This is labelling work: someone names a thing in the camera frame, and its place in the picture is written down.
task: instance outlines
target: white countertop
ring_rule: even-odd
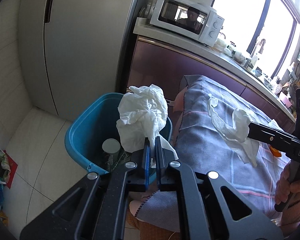
[[[255,89],[259,90],[271,102],[278,106],[288,117],[290,117],[293,122],[296,122],[296,119],[293,117],[291,112],[285,107],[285,105],[277,96],[275,96],[260,80],[249,74],[234,60],[227,57],[225,54],[216,52],[210,47],[203,45],[202,43],[191,40],[177,33],[173,33],[151,25],[135,26],[133,33],[172,44],[174,46],[193,52],[194,54],[197,54],[211,62],[214,62],[218,66],[221,66],[244,82],[250,84]]]

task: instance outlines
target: blue trash bin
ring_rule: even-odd
[[[120,141],[116,127],[120,118],[118,106],[123,94],[108,93],[98,98],[89,106],[69,127],[65,136],[65,146],[71,158],[87,172],[95,171],[100,175],[108,171],[100,168],[98,163],[102,150],[102,143],[114,138]],[[166,126],[160,134],[170,140],[172,123],[167,118]]]

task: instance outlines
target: silver screw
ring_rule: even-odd
[[[216,171],[210,171],[208,173],[209,178],[211,179],[217,179],[219,177],[219,174]]]
[[[98,177],[98,174],[96,172],[89,172],[87,175],[88,179],[96,179]]]
[[[170,162],[170,166],[173,168],[177,168],[177,167],[181,166],[181,163],[178,161],[172,161],[172,162]]]
[[[128,169],[132,169],[132,168],[134,168],[136,166],[136,164],[134,163],[134,162],[127,162],[126,163],[126,167],[128,168]]]

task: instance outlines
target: pink container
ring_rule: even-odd
[[[287,108],[289,108],[292,105],[289,101],[289,98],[284,93],[281,92],[279,98],[286,105]]]

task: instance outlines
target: white paper cup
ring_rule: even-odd
[[[114,161],[118,159],[118,154],[120,151],[121,145],[116,139],[107,139],[102,144],[102,149],[104,152],[113,155]]]

